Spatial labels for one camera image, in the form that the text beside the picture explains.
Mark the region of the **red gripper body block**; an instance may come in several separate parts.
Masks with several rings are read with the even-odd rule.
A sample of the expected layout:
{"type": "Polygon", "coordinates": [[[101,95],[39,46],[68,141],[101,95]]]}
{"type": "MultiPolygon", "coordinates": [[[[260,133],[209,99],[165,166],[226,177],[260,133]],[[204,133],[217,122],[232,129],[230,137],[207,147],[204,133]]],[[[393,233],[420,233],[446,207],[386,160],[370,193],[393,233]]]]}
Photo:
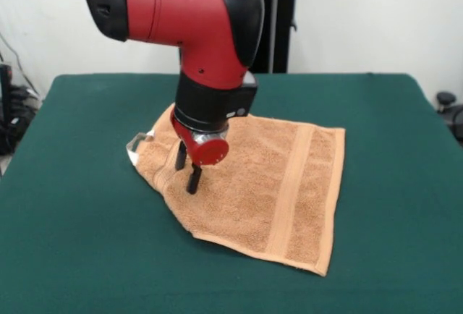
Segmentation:
{"type": "Polygon", "coordinates": [[[226,125],[220,132],[197,132],[190,130],[181,124],[173,113],[170,121],[179,137],[187,148],[187,156],[192,164],[198,166],[215,165],[222,161],[229,152],[229,144],[226,141],[229,125],[226,125]]]}

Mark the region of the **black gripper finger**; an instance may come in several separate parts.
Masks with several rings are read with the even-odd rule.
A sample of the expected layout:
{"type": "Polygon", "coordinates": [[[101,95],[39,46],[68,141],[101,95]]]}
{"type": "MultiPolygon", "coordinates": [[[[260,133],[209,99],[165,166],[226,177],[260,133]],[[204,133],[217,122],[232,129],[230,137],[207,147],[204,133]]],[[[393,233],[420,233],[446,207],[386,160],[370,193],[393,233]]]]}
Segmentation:
{"type": "Polygon", "coordinates": [[[197,188],[200,182],[201,175],[202,175],[201,167],[196,164],[192,164],[192,173],[188,179],[187,188],[186,188],[189,194],[195,194],[197,192],[197,188]]]}
{"type": "Polygon", "coordinates": [[[177,151],[177,157],[175,161],[175,169],[182,170],[185,166],[187,158],[187,148],[184,142],[181,140],[177,151]]]}

